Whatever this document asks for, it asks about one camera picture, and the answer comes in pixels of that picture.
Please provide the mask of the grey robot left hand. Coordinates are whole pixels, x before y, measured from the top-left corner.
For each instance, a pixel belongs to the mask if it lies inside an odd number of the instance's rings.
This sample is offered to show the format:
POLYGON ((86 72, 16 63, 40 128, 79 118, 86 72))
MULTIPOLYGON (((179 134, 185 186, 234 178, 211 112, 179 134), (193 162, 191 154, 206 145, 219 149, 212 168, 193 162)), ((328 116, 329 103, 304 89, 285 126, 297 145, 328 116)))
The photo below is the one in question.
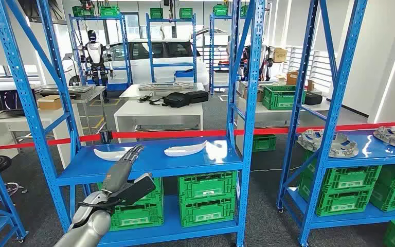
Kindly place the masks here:
POLYGON ((110 195, 118 194, 122 191, 128 181, 132 165, 138 158, 144 146, 138 144, 127 151, 107 172, 102 183, 102 191, 110 195))

